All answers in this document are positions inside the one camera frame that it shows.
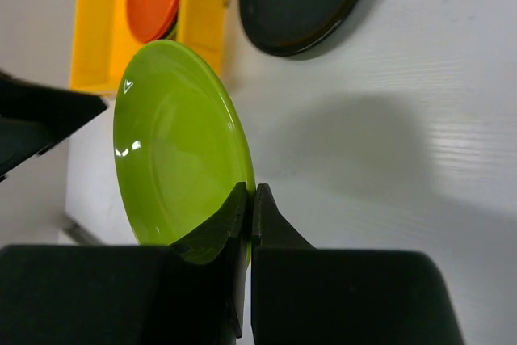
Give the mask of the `green plate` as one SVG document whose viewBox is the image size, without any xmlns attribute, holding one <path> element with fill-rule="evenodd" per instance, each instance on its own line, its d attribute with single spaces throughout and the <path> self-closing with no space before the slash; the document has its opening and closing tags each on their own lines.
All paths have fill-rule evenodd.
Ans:
<svg viewBox="0 0 517 345">
<path fill-rule="evenodd" d="M 255 191 L 242 124 L 210 66 L 188 47 L 144 45 L 120 81 L 113 118 L 117 180 L 139 243 L 170 245 L 191 263 L 222 251 L 229 231 L 216 223 L 192 236 L 238 183 Z"/>
<path fill-rule="evenodd" d="M 177 33 L 177 22 L 174 21 L 170 26 L 169 30 L 163 35 L 164 40 L 175 40 Z"/>
</svg>

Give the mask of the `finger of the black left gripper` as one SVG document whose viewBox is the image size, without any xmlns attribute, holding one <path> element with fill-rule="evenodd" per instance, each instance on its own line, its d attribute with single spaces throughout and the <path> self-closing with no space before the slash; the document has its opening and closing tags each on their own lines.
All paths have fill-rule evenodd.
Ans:
<svg viewBox="0 0 517 345">
<path fill-rule="evenodd" d="M 1 73 L 1 179 L 107 110 L 104 99 Z"/>
</svg>

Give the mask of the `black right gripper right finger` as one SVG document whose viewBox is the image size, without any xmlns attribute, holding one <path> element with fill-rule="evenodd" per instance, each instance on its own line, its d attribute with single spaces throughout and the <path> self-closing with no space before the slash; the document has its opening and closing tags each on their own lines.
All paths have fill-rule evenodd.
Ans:
<svg viewBox="0 0 517 345">
<path fill-rule="evenodd" d="M 257 344 L 461 344 L 443 276 L 424 253 L 312 246 L 270 187 L 253 209 L 251 326 Z"/>
</svg>

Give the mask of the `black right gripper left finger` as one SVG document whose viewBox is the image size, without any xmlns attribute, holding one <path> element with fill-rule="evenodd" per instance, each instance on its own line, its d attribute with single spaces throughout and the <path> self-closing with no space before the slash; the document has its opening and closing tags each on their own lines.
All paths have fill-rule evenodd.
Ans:
<svg viewBox="0 0 517 345">
<path fill-rule="evenodd" d="M 233 344 L 242 336 L 248 192 L 169 246 L 9 245 L 4 344 Z"/>
</svg>

